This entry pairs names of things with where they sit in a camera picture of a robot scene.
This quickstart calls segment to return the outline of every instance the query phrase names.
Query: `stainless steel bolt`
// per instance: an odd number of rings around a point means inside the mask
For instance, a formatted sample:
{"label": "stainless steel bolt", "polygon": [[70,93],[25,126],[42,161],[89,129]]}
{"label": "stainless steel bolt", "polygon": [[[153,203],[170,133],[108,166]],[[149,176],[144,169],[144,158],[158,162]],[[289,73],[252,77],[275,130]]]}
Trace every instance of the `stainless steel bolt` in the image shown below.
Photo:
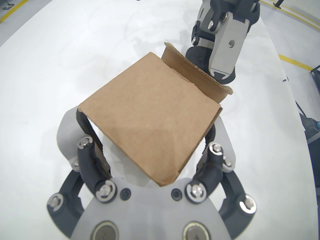
{"label": "stainless steel bolt", "polygon": [[217,153],[221,152],[221,146],[218,144],[213,145],[213,150]]}
{"label": "stainless steel bolt", "polygon": [[244,205],[251,210],[251,208],[253,208],[255,206],[255,203],[252,199],[245,199],[244,200]]}
{"label": "stainless steel bolt", "polygon": [[80,141],[80,145],[81,146],[87,146],[87,145],[89,145],[89,138],[84,138],[84,139],[82,139],[81,141]]}
{"label": "stainless steel bolt", "polygon": [[194,197],[201,197],[203,191],[198,184],[195,184],[191,188],[191,193]]}
{"label": "stainless steel bolt", "polygon": [[227,159],[227,158],[224,159],[224,164],[225,164],[228,168],[232,167],[232,162],[231,162],[229,159]]}
{"label": "stainless steel bolt", "polygon": [[53,197],[50,201],[49,201],[49,206],[52,208],[56,208],[59,205],[59,199],[57,196]]}
{"label": "stainless steel bolt", "polygon": [[111,192],[111,186],[102,185],[99,191],[100,191],[101,197],[106,198],[106,197],[108,197],[109,193]]}
{"label": "stainless steel bolt", "polygon": [[222,23],[223,23],[223,24],[224,24],[224,23],[226,22],[226,20],[228,19],[228,16],[229,16],[228,13],[226,13],[226,14],[224,15],[224,18],[222,19]]}
{"label": "stainless steel bolt", "polygon": [[211,20],[210,23],[209,23],[209,25],[208,25],[208,29],[210,30],[210,29],[214,26],[214,24],[215,24],[215,23]]}

